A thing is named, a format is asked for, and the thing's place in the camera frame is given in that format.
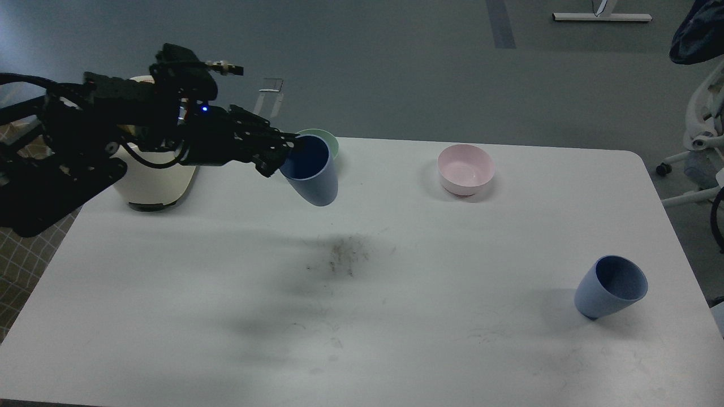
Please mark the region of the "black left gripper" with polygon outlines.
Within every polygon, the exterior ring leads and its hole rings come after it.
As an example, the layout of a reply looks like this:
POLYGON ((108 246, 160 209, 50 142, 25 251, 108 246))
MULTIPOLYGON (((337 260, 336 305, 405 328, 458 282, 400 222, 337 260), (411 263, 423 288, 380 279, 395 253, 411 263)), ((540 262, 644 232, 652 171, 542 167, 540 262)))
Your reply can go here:
POLYGON ((268 119, 232 104, 187 108, 181 123, 181 164, 223 166, 230 161, 253 163, 271 177, 287 161, 297 135, 272 127, 268 119))

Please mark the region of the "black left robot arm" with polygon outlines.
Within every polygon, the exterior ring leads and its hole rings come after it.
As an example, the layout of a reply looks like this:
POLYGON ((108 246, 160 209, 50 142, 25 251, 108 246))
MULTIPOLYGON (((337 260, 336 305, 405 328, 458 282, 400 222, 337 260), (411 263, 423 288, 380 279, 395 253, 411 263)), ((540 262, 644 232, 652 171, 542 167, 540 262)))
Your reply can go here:
POLYGON ((212 72, 242 75, 225 61, 203 62, 191 49, 163 44, 148 68, 152 83, 85 72, 83 82, 3 73, 2 85, 26 83, 43 96, 2 108, 2 124, 35 117, 2 142, 2 227, 33 237, 121 180, 126 150, 152 169, 252 163, 270 177, 292 152, 295 134, 240 106, 210 104, 212 72))

